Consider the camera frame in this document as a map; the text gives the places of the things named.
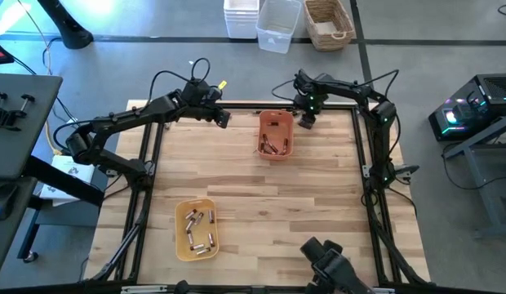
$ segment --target yellow tag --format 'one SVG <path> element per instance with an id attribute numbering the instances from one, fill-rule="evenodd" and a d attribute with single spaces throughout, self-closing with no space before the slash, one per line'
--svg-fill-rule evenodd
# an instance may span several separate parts
<path id="1" fill-rule="evenodd" d="M 222 81 L 222 82 L 220 83 L 220 85 L 219 85 L 219 90 L 224 89 L 224 87 L 226 87 L 226 85 L 227 85 L 227 84 L 228 84 L 228 82 L 226 82 L 226 81 Z"/>

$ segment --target caster wheel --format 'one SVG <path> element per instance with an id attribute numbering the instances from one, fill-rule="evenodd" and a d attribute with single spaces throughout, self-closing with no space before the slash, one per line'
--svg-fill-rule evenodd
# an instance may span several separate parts
<path id="1" fill-rule="evenodd" d="M 36 261 L 38 258 L 39 258 L 39 255 L 36 252 L 30 252 L 28 254 L 28 257 L 23 259 L 23 262 L 30 263 L 30 262 Z"/>

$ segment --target wicker basket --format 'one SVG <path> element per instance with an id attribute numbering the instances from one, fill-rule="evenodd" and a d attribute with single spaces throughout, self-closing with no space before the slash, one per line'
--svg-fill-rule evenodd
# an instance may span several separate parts
<path id="1" fill-rule="evenodd" d="M 319 51 L 345 47 L 354 36 L 353 22 L 340 0 L 305 0 L 306 27 Z"/>

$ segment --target black metal frame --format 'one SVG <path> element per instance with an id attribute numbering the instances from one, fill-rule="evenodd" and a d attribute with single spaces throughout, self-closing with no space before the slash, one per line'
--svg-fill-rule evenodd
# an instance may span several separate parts
<path id="1" fill-rule="evenodd" d="M 290 103 L 237 103 L 237 102 L 223 102 L 219 103 L 225 109 L 292 109 Z M 362 186 L 364 192 L 366 191 L 366 186 L 363 184 L 366 180 L 363 174 L 363 166 L 366 164 L 364 145 L 362 142 L 362 133 L 360 130 L 360 124 L 358 121 L 358 113 L 357 113 L 357 105 L 355 104 L 326 104 L 323 107 L 323 110 L 347 110 L 351 112 L 351 117 L 353 120 L 353 129 L 355 135 L 355 142 L 357 145 L 357 155 L 358 162 L 360 166 L 360 175 L 362 179 Z M 154 147 L 153 147 L 153 155 L 152 161 L 156 163 L 158 161 L 158 157 L 160 154 L 160 147 L 162 142 L 162 134 L 164 132 L 164 125 L 158 124 L 157 134 L 155 137 Z M 149 137 L 151 133 L 151 124 L 146 125 L 144 129 L 143 140 L 140 148 L 140 156 L 141 160 L 145 160 L 145 155 L 147 153 L 148 145 L 149 145 Z M 370 152 L 373 154 L 371 137 L 368 136 Z M 152 179 L 155 179 L 155 173 L 152 174 Z M 380 203 L 380 208 L 382 210 L 382 226 L 388 226 L 390 228 L 390 219 L 388 215 L 387 203 L 385 202 L 385 194 L 384 191 L 378 191 L 378 198 Z M 125 224 L 125 235 L 130 231 L 130 227 L 133 224 L 133 219 L 135 217 L 135 210 L 137 204 L 137 198 L 139 197 L 140 191 L 133 191 L 130 198 L 130 205 L 128 207 L 128 213 L 126 215 L 126 224 Z M 153 186 L 150 189 L 145 190 L 144 203 L 143 208 L 149 208 L 151 203 L 151 196 L 153 193 Z M 371 219 L 372 211 L 372 201 L 371 196 L 369 194 L 369 201 L 366 201 L 367 214 L 368 219 Z M 121 287 L 123 286 L 132 286 L 137 285 L 137 278 L 139 276 L 140 269 L 140 258 L 142 257 L 142 251 L 144 248 L 144 236 L 146 230 L 146 223 L 148 221 L 148 214 L 145 215 L 144 218 L 144 227 L 139 232 L 136 239 L 136 247 L 135 254 L 131 265 L 131 271 L 127 279 L 123 279 L 124 276 L 124 268 L 125 268 L 125 256 L 126 252 L 123 252 L 123 258 L 119 262 L 117 267 L 117 271 L 115 274 L 115 280 L 113 281 L 98 281 L 98 280 L 83 280 L 80 283 L 73 284 L 62 284 L 62 285 L 52 285 L 52 286 L 40 286 L 40 287 L 23 287 L 17 289 L 6 289 L 0 290 L 0 293 L 109 293 L 116 292 L 119 293 L 121 291 Z M 396 293 L 490 293 L 490 292 L 479 292 L 473 290 L 462 290 L 462 289 L 454 289 L 454 288 L 446 288 L 446 287 L 436 287 L 434 285 L 415 285 L 415 284 L 406 284 L 402 283 L 399 279 L 394 282 L 389 282 L 385 272 L 384 272 L 384 263 L 382 258 L 382 253 L 380 250 L 380 241 L 379 235 L 375 227 L 374 222 L 370 222 L 370 234 L 371 234 L 371 242 L 373 245 L 373 252 L 375 256 L 375 270 L 378 276 L 378 287 L 389 287 L 397 289 Z M 393 267 L 393 277 L 396 275 L 400 275 L 400 272 L 395 273 L 395 269 Z M 167 285 L 169 289 L 175 288 L 175 285 Z M 207 293 L 221 293 L 221 292 L 245 292 L 245 293 L 304 293 L 305 287 L 254 287 L 254 286 L 206 286 L 206 285 L 193 285 L 190 286 L 190 291 L 200 291 Z"/>

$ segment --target blue light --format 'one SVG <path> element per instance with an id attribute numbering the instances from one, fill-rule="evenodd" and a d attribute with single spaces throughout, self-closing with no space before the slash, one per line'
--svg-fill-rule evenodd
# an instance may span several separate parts
<path id="1" fill-rule="evenodd" d="M 457 123 L 458 120 L 455 118 L 455 114 L 452 113 L 452 111 L 447 111 L 446 112 L 446 118 L 447 118 L 447 122 L 449 123 Z"/>

